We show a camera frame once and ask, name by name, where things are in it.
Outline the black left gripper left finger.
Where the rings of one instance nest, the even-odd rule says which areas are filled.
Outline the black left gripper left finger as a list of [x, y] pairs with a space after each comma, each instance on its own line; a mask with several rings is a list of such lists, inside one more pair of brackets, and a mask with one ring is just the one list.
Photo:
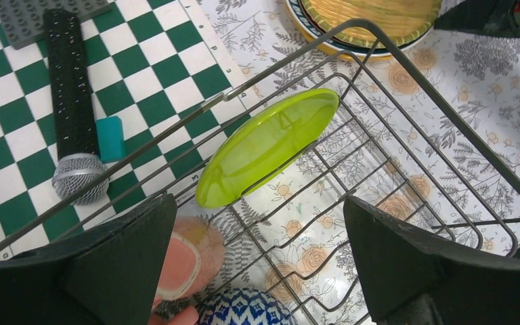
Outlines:
[[162, 195], [0, 261], [0, 324], [147, 324], [176, 215]]

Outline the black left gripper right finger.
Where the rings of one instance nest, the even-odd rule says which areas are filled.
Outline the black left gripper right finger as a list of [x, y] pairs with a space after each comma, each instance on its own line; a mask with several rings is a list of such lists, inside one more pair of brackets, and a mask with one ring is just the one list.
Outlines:
[[377, 324], [520, 324], [520, 259], [446, 240], [355, 196], [343, 215]]

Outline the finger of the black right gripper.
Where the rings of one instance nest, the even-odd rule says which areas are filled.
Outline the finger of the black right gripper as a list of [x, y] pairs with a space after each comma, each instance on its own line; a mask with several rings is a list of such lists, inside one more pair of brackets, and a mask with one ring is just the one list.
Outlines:
[[433, 28], [520, 39], [520, 0], [466, 0], [440, 15]]

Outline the woven bamboo plate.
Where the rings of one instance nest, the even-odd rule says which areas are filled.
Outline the woven bamboo plate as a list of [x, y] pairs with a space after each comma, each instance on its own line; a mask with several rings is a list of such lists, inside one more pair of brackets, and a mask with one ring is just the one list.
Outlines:
[[326, 32], [354, 18], [379, 26], [398, 46], [417, 40], [433, 25], [441, 0], [301, 0], [303, 9]]

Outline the yellow dotted plate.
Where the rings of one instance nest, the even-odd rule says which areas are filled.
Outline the yellow dotted plate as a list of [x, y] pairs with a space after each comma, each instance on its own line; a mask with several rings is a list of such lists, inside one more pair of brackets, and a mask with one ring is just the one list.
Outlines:
[[[299, 32], [307, 39], [309, 42], [314, 41], [318, 37], [321, 37], [324, 32], [320, 31], [316, 28], [315, 22], [312, 22], [305, 13], [303, 6], [300, 1], [285, 1], [286, 10], [288, 15], [290, 16], [293, 24], [297, 27]], [[365, 57], [368, 54], [369, 49], [354, 47], [352, 45], [343, 45], [334, 39], [327, 39], [323, 43], [319, 44], [317, 48], [320, 51], [328, 55], [333, 55], [337, 52], [346, 51], [347, 53], [352, 53], [354, 56], [358, 57], [361, 61], [364, 61]], [[352, 56], [347, 53], [341, 54], [339, 56], [340, 60], [353, 62], [354, 59]], [[393, 56], [384, 50], [380, 53], [372, 53], [368, 59], [369, 62], [380, 62], [390, 60]]]

